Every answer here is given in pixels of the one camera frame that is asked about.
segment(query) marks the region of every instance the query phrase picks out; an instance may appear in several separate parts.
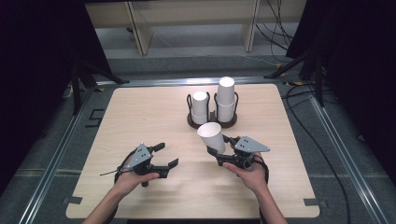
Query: tabletop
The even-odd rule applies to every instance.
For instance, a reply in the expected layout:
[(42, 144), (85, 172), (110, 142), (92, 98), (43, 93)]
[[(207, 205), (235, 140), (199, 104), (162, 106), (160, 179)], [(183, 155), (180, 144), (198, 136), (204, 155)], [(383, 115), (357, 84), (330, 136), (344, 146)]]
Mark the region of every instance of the tabletop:
[[(258, 203), (235, 174), (218, 166), (205, 144), (187, 122), (187, 95), (210, 94), (210, 111), (217, 85), (116, 89), (107, 107), (92, 149), (66, 214), (84, 218), (99, 204), (113, 185), (113, 171), (123, 159), (144, 143), (165, 148), (153, 153), (151, 163), (167, 165), (178, 158), (178, 166), (167, 178), (139, 186), (121, 202), (121, 218), (257, 218)], [(222, 133), (247, 135), (271, 150), (262, 156), (269, 167), (269, 188), (285, 217), (317, 217), (317, 205), (304, 162), (297, 146), (278, 89), (273, 84), (235, 85), (239, 95), (237, 122)], [(233, 154), (230, 146), (224, 154)]]

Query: stacked paper cup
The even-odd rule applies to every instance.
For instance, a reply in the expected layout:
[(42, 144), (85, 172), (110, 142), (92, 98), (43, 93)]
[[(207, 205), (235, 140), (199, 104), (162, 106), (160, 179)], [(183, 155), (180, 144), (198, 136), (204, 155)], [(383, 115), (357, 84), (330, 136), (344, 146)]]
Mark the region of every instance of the stacked paper cup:
[(208, 97), (206, 92), (198, 91), (192, 96), (192, 110), (191, 117), (194, 123), (196, 124), (204, 124), (207, 123), (208, 120), (208, 108), (207, 101)]
[(234, 84), (235, 81), (231, 77), (222, 77), (219, 81), (216, 97), (219, 111), (216, 111), (215, 114), (220, 122), (229, 122), (233, 119), (235, 108)]

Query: metal rod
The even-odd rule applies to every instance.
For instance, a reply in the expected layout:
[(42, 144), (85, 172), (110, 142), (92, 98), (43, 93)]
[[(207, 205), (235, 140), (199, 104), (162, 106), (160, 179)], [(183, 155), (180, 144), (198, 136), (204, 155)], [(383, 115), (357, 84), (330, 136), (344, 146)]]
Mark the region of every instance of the metal rod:
[(20, 224), (33, 223), (35, 215), (37, 214), (38, 209), (44, 201), (47, 191), (50, 188), (52, 179), (55, 176), (56, 170), (63, 158), (64, 152), (67, 149), (70, 138), (77, 127), (77, 124), (81, 118), (81, 114), (85, 108), (88, 99), (91, 97), (92, 92), (93, 90), (87, 91), (87, 95), (83, 101), (83, 104), (81, 105), (80, 110), (77, 112), (76, 115), (73, 115), (72, 119), (70, 120), (67, 129), (64, 132), (64, 136), (62, 137), (60, 144), (56, 148), (55, 154), (49, 162), (49, 166), (47, 167), (45, 173), (41, 176), (40, 182), (38, 183), (38, 186), (35, 189), (35, 192), (21, 217)]
[[(290, 81), (293, 77), (279, 77), (277, 79), (265, 79), (262, 77), (233, 77), (237, 84), (262, 84), (262, 83), (282, 83)], [(200, 86), (217, 85), (219, 77), (198, 77), (198, 78), (175, 78), (156, 80), (130, 80), (129, 83), (117, 84), (114, 81), (97, 82), (97, 87), (156, 87), (156, 86)]]
[(345, 146), (343, 140), (333, 126), (332, 121), (330, 120), (325, 108), (322, 107), (318, 103), (318, 101), (313, 98), (311, 98), (311, 103), (316, 109), (320, 121), (322, 122), (327, 134), (330, 136), (335, 150), (341, 162), (344, 164), (346, 172), (349, 174), (349, 177), (353, 185), (355, 186), (356, 191), (361, 196), (361, 200), (363, 201), (364, 206), (366, 207), (367, 212), (369, 213), (373, 222), (378, 224), (389, 223), (380, 204), (377, 201), (377, 198), (375, 197), (375, 194), (362, 176), (359, 167), (353, 161), (347, 147)]

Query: paper cup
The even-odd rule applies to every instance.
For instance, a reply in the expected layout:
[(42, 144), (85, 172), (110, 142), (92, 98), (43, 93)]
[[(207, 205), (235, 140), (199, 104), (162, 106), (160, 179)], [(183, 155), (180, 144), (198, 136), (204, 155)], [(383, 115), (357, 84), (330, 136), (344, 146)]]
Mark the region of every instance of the paper cup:
[(218, 104), (230, 105), (234, 102), (234, 84), (235, 81), (231, 77), (222, 77), (220, 79), (216, 97)]
[(207, 147), (214, 148), (219, 154), (225, 152), (225, 143), (221, 133), (221, 126), (216, 122), (208, 122), (197, 131)]
[(207, 94), (198, 91), (192, 96), (192, 114), (197, 117), (207, 116)]
[(231, 105), (220, 105), (218, 104), (219, 111), (215, 112), (216, 118), (220, 122), (229, 122), (233, 119), (233, 112), (235, 109), (235, 103)]
[(195, 116), (194, 114), (191, 114), (191, 118), (192, 118), (192, 121), (194, 121), (194, 123), (196, 123), (196, 124), (207, 123), (207, 116), (198, 117), (198, 116)]

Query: human hand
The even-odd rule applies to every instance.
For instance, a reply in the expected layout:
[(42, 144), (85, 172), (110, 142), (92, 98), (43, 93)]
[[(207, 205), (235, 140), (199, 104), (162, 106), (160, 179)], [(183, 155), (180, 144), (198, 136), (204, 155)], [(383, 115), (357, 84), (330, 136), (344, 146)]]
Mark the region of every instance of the human hand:
[(131, 193), (139, 184), (149, 182), (150, 180), (160, 177), (157, 173), (149, 173), (146, 175), (137, 175), (134, 171), (122, 169), (122, 174), (118, 177), (113, 189), (119, 194), (126, 196)]
[[(255, 157), (257, 156), (260, 158), (262, 157), (260, 152), (256, 152)], [(241, 169), (228, 162), (224, 162), (222, 166), (238, 175), (242, 179), (244, 185), (253, 192), (256, 193), (262, 188), (268, 189), (267, 183), (265, 182), (264, 168), (257, 162), (253, 162), (253, 164), (247, 169)]]

